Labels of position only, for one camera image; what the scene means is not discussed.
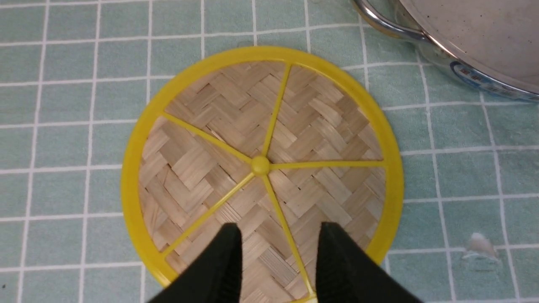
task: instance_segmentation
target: stainless steel pot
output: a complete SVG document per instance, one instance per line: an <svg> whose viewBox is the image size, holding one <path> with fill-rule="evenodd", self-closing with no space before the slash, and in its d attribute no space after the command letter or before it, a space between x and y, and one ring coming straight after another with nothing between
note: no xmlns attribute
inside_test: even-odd
<svg viewBox="0 0 539 303"><path fill-rule="evenodd" d="M387 0L392 22L352 0L372 27L412 42L452 78L487 93L539 102L539 0Z"/></svg>

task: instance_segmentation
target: yellow plastic frame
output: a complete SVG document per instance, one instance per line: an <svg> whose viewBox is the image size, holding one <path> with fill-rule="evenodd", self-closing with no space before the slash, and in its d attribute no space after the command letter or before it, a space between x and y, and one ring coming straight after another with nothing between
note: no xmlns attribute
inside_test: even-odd
<svg viewBox="0 0 539 303"><path fill-rule="evenodd" d="M341 70L337 66L319 58L314 55L304 53L297 50L286 49L283 47L274 46L254 46L245 47L235 50L226 51L213 55L211 57L202 60L187 69L182 73L175 76L170 80L155 97L150 104L141 114L138 122L136 123L129 142L127 144L125 157L122 166L121 175L121 199L124 218L126 221L126 227L129 235L135 246L135 250L138 252L140 258L157 281L167 286L177 277L177 273L170 267L165 261L164 256L174 249L174 245L170 245L168 249L163 252L159 252L155 247L142 218L142 210L139 200L138 182L139 182L139 166L140 159L142 157L142 150L148 134L155 123L155 120L159 116L164 116L168 120L202 136L204 139L210 141L213 144L220 146L227 152L235 155L246 163L251 163L249 157L243 155L232 147L223 144L218 139L211 135L207 135L205 132L193 127L192 125L175 118L164 112L166 106L170 101L185 88L189 87L197 79L220 70L224 67L245 63L248 61L280 61L287 65L286 71L288 72L292 65L299 65L309 68L329 79L340 88L345 91L351 98L361 107L362 112L369 119L375 134L378 138L384 160L382 161L330 161L330 162L305 162L305 163L283 163L283 164L271 164L270 168L273 169L285 169L285 168L309 168L320 167L331 163L330 166L349 166L349 167L383 167L386 172L386 197L384 203L384 209L382 217L380 219L378 228L369 244L366 253L375 262L380 264L389 250L391 243L397 232L400 215L402 212L402 202L404 196L404 179L402 162L400 159L400 153L397 146L395 136L389 126L387 119L385 118L382 110L378 107L372 97L366 92L366 90L356 82L345 71ZM278 110L280 103L282 102L282 94L285 89L286 77L288 73L285 72L285 78L283 79L283 85L281 87L281 93L276 101L275 109ZM270 130L266 136L266 140L263 146L263 155L267 153L270 145L270 139L272 129L274 128L277 115L272 115L270 120ZM230 191L225 197L221 199L214 208L218 208L219 205L224 203L231 195L233 195L239 188L246 185L254 175L249 174L243 181ZM270 181L267 176L262 176L264 185L270 194L273 192ZM284 221L285 234L289 237L289 243L294 244L291 234L287 231L288 226L286 220L280 212L279 203L274 195L270 195L275 209L278 213L280 221ZM190 226L184 234L189 234L190 230L194 230L197 226L194 224ZM304 266L300 266L300 273L306 283L308 290L308 297L297 300L295 302L306 302L316 298L311 283L308 280Z"/></svg>

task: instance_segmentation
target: blue label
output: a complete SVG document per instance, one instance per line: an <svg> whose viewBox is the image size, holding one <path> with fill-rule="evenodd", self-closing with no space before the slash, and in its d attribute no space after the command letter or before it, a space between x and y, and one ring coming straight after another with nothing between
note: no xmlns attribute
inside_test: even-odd
<svg viewBox="0 0 539 303"><path fill-rule="evenodd" d="M451 70L463 82L488 94L497 95L513 100L534 102L539 101L539 96L533 96L531 94L521 92L506 85L503 85L460 62L451 62Z"/></svg>

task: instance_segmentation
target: pot handle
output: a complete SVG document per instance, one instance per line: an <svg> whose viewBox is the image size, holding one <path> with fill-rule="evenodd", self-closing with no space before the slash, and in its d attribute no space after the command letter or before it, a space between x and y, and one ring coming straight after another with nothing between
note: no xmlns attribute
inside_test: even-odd
<svg viewBox="0 0 539 303"><path fill-rule="evenodd" d="M378 31L409 42L432 43L430 38L423 32L398 25L382 16L368 0L352 0L361 17Z"/></svg>

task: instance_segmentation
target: woven bamboo mat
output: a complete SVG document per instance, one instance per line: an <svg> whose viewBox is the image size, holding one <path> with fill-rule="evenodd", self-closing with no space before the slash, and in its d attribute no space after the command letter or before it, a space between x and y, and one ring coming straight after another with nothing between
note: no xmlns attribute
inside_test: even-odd
<svg viewBox="0 0 539 303"><path fill-rule="evenodd" d="M197 80L165 111L248 157L261 154L285 65L232 65ZM271 163L382 160L369 120L331 80L293 66L267 158ZM155 122L143 150L139 192L156 247L171 243L241 182L251 167L169 119ZM272 170L269 178L314 284L320 223L341 224L362 248L378 226L385 200L383 168ZM284 302L307 295L299 264L270 196L254 178L167 256L181 273L225 222L243 235L245 302Z"/></svg>

